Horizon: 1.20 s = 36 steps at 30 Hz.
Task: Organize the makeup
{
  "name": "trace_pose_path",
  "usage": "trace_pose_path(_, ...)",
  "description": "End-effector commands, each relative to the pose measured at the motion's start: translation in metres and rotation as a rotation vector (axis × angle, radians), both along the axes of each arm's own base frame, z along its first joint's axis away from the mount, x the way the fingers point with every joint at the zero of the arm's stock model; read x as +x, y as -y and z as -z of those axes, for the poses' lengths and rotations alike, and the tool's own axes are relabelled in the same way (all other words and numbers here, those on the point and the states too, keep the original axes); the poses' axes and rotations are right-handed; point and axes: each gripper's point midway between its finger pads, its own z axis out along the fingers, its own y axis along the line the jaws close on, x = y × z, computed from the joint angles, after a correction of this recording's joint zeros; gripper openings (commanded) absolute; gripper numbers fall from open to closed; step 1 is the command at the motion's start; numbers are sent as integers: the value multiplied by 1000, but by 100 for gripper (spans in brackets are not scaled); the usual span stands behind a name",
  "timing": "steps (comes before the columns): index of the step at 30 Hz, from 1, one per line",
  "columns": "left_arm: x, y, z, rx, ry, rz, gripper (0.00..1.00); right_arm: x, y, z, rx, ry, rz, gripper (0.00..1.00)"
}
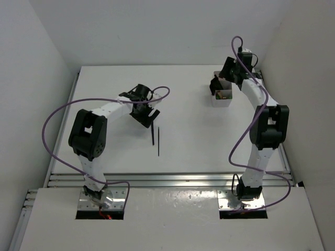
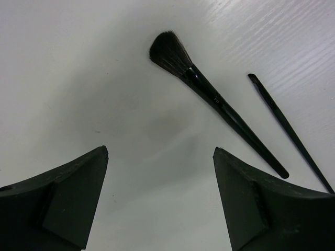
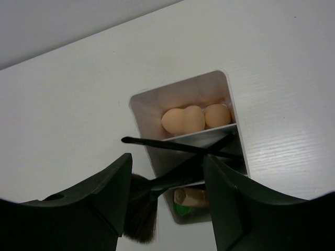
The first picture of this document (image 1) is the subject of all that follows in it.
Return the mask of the black angled brush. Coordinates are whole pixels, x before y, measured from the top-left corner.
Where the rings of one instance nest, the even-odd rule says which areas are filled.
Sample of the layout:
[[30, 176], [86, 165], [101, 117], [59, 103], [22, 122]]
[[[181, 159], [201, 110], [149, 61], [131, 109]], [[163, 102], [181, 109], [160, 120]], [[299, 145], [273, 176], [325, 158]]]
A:
[[155, 145], [155, 140], [154, 140], [154, 123], [153, 122], [151, 122], [150, 129], [151, 129], [152, 145], [154, 146]]

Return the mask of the thin black eyeliner pencil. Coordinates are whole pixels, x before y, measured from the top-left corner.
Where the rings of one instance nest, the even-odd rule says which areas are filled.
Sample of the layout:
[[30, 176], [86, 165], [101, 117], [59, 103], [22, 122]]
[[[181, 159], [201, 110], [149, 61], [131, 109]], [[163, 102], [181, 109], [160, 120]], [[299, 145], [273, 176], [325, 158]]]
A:
[[160, 127], [158, 127], [157, 141], [158, 141], [158, 157], [159, 157], [160, 156]]

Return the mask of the black fan brush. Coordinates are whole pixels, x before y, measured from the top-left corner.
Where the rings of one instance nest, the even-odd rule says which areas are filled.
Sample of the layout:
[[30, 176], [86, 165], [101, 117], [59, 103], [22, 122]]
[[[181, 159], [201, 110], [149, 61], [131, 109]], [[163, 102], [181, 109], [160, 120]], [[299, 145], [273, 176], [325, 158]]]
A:
[[216, 91], [222, 90], [222, 85], [217, 75], [214, 75], [213, 79], [210, 81], [209, 88], [212, 96], [215, 95]]

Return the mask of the tan cylinder stick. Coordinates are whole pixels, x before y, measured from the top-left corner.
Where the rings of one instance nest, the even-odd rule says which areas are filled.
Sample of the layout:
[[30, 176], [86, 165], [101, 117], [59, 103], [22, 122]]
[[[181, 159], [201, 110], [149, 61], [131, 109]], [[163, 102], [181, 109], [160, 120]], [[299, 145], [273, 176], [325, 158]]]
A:
[[216, 92], [216, 96], [221, 96], [221, 97], [222, 97], [222, 96], [224, 96], [224, 95], [223, 95], [223, 93], [222, 93], [220, 90], [218, 90], [218, 91]]

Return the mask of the green tube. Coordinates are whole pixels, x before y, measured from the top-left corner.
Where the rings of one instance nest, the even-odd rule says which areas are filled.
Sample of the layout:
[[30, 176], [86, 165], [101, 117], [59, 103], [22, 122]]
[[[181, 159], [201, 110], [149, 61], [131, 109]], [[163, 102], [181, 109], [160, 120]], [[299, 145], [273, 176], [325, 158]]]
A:
[[230, 97], [230, 96], [228, 96], [228, 97], [226, 97], [226, 96], [216, 96], [216, 100], [231, 100], [232, 99], [232, 97]]

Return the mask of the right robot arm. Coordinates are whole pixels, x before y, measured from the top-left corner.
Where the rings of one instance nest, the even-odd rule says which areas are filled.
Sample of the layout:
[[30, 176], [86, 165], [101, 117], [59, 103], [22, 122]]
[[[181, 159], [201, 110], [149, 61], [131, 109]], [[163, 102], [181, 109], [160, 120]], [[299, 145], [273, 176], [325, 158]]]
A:
[[243, 136], [249, 136], [252, 144], [248, 164], [237, 186], [232, 189], [233, 195], [242, 201], [260, 197], [269, 160], [286, 139], [289, 117], [289, 107], [275, 101], [262, 80], [252, 72], [252, 58], [252, 52], [241, 50], [235, 59], [226, 59], [219, 73], [219, 77], [239, 87], [255, 111], [251, 124], [243, 133]]

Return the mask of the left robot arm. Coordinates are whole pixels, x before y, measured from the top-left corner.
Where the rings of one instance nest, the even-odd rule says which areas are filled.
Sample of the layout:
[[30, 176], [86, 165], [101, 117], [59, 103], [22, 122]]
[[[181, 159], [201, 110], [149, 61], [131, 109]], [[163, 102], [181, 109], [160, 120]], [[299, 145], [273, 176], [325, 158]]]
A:
[[94, 202], [103, 200], [107, 184], [101, 164], [101, 155], [107, 142], [107, 127], [125, 115], [132, 116], [149, 128], [160, 111], [155, 105], [162, 96], [145, 85], [138, 84], [128, 92], [118, 95], [115, 101], [92, 110], [77, 112], [69, 136], [69, 146], [78, 156], [84, 174], [84, 192]]

